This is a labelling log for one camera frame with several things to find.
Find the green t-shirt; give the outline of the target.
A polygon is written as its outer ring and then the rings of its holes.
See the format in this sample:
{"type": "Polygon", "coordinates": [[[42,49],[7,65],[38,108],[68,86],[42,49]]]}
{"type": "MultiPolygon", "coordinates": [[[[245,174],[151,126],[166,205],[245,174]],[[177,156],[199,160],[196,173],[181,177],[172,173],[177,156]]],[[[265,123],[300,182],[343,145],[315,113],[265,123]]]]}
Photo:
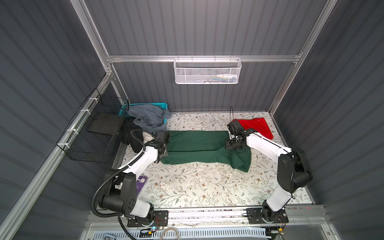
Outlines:
{"type": "Polygon", "coordinates": [[[227,131],[169,131],[168,155],[161,158],[166,165],[181,165],[194,162],[221,163],[247,173],[252,162],[249,147],[242,150],[227,150],[227,131]]]}

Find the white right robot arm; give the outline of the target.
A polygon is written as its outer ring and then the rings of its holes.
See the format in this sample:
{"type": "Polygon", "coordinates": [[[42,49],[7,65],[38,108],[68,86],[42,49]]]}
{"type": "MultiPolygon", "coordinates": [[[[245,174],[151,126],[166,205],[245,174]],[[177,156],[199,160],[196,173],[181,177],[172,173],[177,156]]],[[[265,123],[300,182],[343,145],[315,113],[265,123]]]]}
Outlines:
{"type": "Polygon", "coordinates": [[[277,164],[277,187],[264,200],[258,212],[248,213],[250,219],[256,217],[265,223],[276,223],[284,215],[284,208],[294,198],[296,190],[305,187],[313,179],[305,152],[279,145],[254,129],[246,130],[237,120],[230,122],[227,127],[230,132],[230,137],[226,139],[227,150],[252,148],[277,164]]]}

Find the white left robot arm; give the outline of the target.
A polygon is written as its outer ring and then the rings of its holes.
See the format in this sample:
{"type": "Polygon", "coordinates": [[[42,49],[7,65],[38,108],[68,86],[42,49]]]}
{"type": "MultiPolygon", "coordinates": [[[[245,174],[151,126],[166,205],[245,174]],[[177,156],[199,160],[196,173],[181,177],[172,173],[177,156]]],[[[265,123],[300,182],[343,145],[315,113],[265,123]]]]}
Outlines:
{"type": "Polygon", "coordinates": [[[107,174],[91,201],[91,211],[95,216],[129,217],[147,223],[154,220],[154,206],[138,199],[137,180],[149,165],[159,162],[167,155],[170,135],[159,131],[152,137],[151,141],[144,143],[133,136],[141,144],[142,149],[125,165],[112,169],[107,174]]]}

